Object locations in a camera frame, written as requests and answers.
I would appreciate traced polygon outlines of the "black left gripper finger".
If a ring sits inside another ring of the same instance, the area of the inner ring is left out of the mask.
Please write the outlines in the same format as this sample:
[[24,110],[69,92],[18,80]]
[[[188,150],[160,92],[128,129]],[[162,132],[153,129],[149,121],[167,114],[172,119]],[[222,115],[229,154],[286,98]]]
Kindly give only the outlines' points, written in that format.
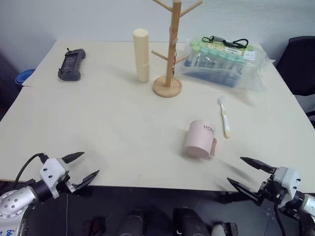
[[79,190],[83,189],[84,187],[88,186],[94,180],[94,178],[98,175],[98,173],[99,173],[99,170],[86,176],[80,184],[75,184],[74,185],[75,191],[79,191]]
[[66,164],[71,163],[72,161],[76,160],[77,158],[79,158],[80,156],[82,156],[84,154],[84,152],[76,152],[76,153],[71,153],[68,154],[64,157],[62,157],[62,161]]

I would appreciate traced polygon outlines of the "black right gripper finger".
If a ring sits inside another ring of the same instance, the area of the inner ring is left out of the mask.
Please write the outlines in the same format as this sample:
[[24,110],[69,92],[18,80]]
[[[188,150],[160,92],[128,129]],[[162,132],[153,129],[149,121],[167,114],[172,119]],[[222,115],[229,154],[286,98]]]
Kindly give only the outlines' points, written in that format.
[[240,157],[240,159],[242,159],[243,161],[245,161],[248,165],[258,169],[258,170],[263,170],[264,172],[266,173],[269,173],[269,174],[273,174],[274,173],[274,167],[266,164],[266,163],[263,163],[259,160],[256,160],[256,159],[252,159],[252,158],[249,158],[249,157]]
[[258,193],[250,191],[248,187],[229,177],[227,178],[227,180],[238,191],[238,193],[245,197],[246,200],[252,200],[258,206],[261,205],[261,197]]

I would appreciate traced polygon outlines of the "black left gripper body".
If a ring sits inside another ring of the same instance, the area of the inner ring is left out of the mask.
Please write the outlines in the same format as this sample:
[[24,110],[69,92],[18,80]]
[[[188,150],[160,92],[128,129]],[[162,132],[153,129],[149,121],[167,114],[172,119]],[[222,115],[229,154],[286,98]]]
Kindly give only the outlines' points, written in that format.
[[70,176],[69,176],[70,167],[61,158],[59,158],[58,161],[63,167],[65,174],[59,178],[59,182],[57,184],[57,190],[59,192],[64,192],[64,193],[66,192],[74,193],[76,191],[76,188],[70,182]]

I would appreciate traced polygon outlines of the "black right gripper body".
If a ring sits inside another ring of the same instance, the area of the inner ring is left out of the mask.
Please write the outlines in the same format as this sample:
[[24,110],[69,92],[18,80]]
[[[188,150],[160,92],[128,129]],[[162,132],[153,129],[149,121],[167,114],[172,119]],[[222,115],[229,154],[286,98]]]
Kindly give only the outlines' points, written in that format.
[[258,206],[260,206],[265,199],[278,205],[281,204],[284,198],[284,189],[282,184],[278,180],[275,180],[277,170],[278,168],[273,168],[270,177],[262,183],[258,191],[259,198],[256,203]]

